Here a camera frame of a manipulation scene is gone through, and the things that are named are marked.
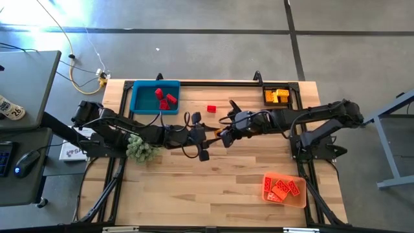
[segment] blue tray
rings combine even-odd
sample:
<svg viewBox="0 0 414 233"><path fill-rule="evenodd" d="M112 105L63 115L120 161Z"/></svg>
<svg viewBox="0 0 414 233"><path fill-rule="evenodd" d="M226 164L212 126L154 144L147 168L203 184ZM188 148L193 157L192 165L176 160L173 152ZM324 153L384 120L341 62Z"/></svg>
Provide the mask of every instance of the blue tray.
<svg viewBox="0 0 414 233"><path fill-rule="evenodd" d="M155 90L161 88L164 98L167 94L174 96L178 102L168 102L170 110L160 110L160 100L155 96ZM129 109L136 114L152 115L162 111L165 115L177 115L180 104L180 81L174 80L138 80L134 82L132 99Z"/></svg>

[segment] gray metal frame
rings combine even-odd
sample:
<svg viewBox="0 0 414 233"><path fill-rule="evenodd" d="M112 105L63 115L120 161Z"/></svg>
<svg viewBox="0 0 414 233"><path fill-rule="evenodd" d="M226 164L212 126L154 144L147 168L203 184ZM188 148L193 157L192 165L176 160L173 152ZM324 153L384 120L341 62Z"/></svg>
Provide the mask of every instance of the gray metal frame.
<svg viewBox="0 0 414 233"><path fill-rule="evenodd" d="M367 124L372 122L375 124L376 130L378 131L378 134L380 136L382 147L384 148L389 166L394 176L393 179L378 182L376 185L380 190L392 186L414 183L414 175L409 175L405 177L400 176L397 165L395 164L393 152L391 151L389 141L386 137L384 128L382 127L381 123L381 118L384 115L389 115L395 112L396 110L400 109L401 107L404 107L405 105L411 103L412 101L414 101L414 89L399 96L392 103L386 105L382 109L370 114L369 117L366 118L366 121L363 123L363 126L366 126Z"/></svg>

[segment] keyboard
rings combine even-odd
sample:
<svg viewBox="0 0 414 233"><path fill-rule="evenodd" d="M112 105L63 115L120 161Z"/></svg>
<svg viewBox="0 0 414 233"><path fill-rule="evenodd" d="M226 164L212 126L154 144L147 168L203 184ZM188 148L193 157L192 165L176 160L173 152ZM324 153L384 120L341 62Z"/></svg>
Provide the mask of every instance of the keyboard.
<svg viewBox="0 0 414 233"><path fill-rule="evenodd" d="M15 142L0 142L0 177L8 175L12 165L13 149L16 148Z"/></svg>

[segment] orange tray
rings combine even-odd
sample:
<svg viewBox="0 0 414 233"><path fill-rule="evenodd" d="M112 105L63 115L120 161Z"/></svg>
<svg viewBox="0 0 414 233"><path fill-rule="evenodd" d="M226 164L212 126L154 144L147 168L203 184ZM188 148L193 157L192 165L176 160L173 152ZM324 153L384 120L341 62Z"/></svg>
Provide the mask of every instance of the orange tray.
<svg viewBox="0 0 414 233"><path fill-rule="evenodd" d="M300 191L300 194L297 195L297 196L293 196L289 192L287 194L285 200L283 200L283 202L281 202L281 203L275 202L275 201L269 201L267 199L267 194L269 192L265 191L265 178L266 177L272 179L270 189L272 189L276 185L276 182L278 180L281 180L284 183L288 183L289 181L293 181L293 182L295 182L296 186L298 187L298 189ZM270 202L270 203L275 203L275 204L294 206L294 207L298 207L298 208L305 208L305 206L306 206L306 193L307 193L306 181L304 180L304 178L295 177L295 176L291 176L291 175L283 175L283 174L278 174L278 173L274 173L274 172L266 172L265 175L263 176L263 186L262 186L262 189L261 189L261 197L263 198L264 201L267 201L267 202Z"/></svg>

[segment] red block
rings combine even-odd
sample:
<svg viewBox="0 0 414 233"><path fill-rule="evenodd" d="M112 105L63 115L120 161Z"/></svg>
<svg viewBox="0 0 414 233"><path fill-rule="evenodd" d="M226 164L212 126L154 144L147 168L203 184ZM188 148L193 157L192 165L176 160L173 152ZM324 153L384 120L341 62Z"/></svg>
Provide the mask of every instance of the red block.
<svg viewBox="0 0 414 233"><path fill-rule="evenodd" d="M177 103L177 99L174 96L170 95L170 94L167 94L167 100L170 101L172 104Z"/></svg>
<svg viewBox="0 0 414 233"><path fill-rule="evenodd" d="M290 188L287 186L283 181L278 180L276 182L276 187L278 187L280 190L284 191L285 193L289 193Z"/></svg>
<svg viewBox="0 0 414 233"><path fill-rule="evenodd" d="M169 105L166 99L161 100L160 103L161 110L169 110Z"/></svg>
<svg viewBox="0 0 414 233"><path fill-rule="evenodd" d="M287 186L289 186L293 196L297 196L300 194L299 188L296 186L295 182L289 181L287 183Z"/></svg>
<svg viewBox="0 0 414 233"><path fill-rule="evenodd" d="M163 94L162 94L162 90L161 90L161 88L158 88L158 89L155 91L155 95L157 96L157 99L162 100Z"/></svg>
<svg viewBox="0 0 414 233"><path fill-rule="evenodd" d="M270 192L272 186L272 178L265 177L265 192Z"/></svg>
<svg viewBox="0 0 414 233"><path fill-rule="evenodd" d="M213 105L207 105L207 112L215 113L216 107Z"/></svg>

